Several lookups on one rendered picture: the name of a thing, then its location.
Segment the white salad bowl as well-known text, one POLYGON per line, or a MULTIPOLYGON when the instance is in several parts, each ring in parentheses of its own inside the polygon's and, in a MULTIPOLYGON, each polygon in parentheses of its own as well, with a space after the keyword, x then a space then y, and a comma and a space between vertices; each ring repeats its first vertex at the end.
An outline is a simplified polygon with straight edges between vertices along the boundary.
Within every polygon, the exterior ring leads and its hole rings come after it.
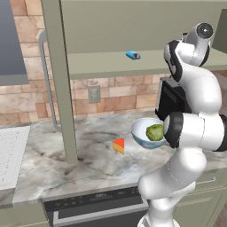
POLYGON ((131 134, 134 140, 145 149, 156 149, 166 144, 163 137, 159 141, 151 141, 146 135, 146 129, 154 124, 163 124, 163 121, 156 118, 140 118, 133 122, 131 126, 131 134))

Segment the orange cheese wedge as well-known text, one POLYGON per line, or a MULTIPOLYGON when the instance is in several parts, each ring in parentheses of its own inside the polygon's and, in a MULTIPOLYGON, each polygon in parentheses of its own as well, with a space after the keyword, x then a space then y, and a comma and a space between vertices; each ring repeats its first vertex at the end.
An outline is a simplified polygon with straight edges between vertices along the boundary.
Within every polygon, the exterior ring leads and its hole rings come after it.
POLYGON ((113 149, 121 154, 124 154, 124 139, 118 138, 113 141, 113 149))

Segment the olive green cabinet door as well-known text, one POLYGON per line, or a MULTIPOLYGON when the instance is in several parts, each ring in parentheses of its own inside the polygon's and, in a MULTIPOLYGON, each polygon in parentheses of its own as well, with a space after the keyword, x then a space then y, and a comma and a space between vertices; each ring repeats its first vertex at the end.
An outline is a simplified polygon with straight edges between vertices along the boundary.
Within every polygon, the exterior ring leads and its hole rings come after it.
POLYGON ((74 112, 61 0, 41 0, 66 161, 77 162, 74 112))

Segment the blue cheese grater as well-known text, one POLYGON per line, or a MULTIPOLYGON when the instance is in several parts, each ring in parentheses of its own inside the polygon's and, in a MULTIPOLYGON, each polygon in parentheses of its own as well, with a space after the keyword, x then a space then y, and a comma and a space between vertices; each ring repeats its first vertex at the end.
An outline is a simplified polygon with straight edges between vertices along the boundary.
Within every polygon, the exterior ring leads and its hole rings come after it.
POLYGON ((142 56, 136 51, 127 51, 126 56, 130 59, 133 59, 133 60, 137 60, 137 59, 142 58, 142 56))

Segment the olive green base cabinet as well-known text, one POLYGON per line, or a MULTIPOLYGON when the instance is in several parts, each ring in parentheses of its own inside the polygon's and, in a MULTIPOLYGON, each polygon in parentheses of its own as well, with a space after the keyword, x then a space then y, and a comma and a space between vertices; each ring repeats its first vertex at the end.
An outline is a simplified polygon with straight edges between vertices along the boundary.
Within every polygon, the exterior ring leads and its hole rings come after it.
POLYGON ((0 209, 0 227, 50 227, 41 203, 0 209))

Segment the green lettuce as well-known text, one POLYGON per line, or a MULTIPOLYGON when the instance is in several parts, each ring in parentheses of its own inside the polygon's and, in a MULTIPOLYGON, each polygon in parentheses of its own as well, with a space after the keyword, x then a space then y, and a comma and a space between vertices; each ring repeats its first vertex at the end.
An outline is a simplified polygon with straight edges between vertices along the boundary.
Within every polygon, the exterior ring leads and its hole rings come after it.
POLYGON ((153 124, 146 128, 145 134, 151 141, 160 141, 163 139, 163 125, 153 124))

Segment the black toaster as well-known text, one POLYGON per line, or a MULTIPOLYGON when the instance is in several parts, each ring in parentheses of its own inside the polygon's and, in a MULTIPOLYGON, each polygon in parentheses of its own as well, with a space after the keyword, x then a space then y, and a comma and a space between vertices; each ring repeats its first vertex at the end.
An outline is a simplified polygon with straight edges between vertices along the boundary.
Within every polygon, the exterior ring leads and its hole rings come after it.
POLYGON ((183 88, 172 77, 161 77, 155 113, 160 120, 164 121, 172 112, 190 114, 192 110, 183 88))

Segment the white hob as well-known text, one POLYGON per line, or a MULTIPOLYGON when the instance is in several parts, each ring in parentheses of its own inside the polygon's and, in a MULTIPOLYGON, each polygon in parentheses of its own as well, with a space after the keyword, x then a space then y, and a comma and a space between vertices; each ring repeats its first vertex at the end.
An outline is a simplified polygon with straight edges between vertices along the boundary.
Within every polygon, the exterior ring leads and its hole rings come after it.
POLYGON ((30 127, 0 129, 0 190, 16 186, 30 127))

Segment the olive green drawer front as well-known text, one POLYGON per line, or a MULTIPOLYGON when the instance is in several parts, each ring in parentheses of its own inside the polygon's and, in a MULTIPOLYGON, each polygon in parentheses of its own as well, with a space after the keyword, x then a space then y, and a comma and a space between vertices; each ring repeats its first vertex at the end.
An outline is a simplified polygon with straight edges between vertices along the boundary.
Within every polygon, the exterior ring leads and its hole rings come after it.
POLYGON ((200 176, 197 182, 212 179, 214 176, 216 177, 215 182, 209 184, 196 184, 195 191, 210 191, 227 186, 227 168, 206 171, 200 176))

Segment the grey range hood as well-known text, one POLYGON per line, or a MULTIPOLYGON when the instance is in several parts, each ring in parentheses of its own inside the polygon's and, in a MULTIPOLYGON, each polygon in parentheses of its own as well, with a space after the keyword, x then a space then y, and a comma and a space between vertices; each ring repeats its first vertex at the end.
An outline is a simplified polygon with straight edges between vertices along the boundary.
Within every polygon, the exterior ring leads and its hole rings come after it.
POLYGON ((0 0, 0 86, 28 84, 10 0, 0 0))

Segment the grey wall outlet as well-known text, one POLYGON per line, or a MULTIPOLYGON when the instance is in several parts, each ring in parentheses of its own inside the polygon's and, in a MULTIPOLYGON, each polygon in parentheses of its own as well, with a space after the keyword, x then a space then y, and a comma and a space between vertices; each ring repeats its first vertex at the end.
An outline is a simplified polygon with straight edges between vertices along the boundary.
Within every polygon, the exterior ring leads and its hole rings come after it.
POLYGON ((99 103, 100 102, 100 86, 90 85, 88 87, 89 103, 99 103))

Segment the olive green wall cabinet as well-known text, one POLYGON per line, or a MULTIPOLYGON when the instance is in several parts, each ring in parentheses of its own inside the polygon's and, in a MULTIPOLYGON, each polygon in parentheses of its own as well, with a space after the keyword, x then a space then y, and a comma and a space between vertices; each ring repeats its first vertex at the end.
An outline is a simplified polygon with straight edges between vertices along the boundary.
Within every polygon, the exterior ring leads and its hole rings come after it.
POLYGON ((69 75, 72 79, 165 74, 166 44, 200 22, 215 35, 204 65, 227 69, 222 43, 227 0, 62 0, 69 75), (127 51, 142 58, 133 60, 127 51))

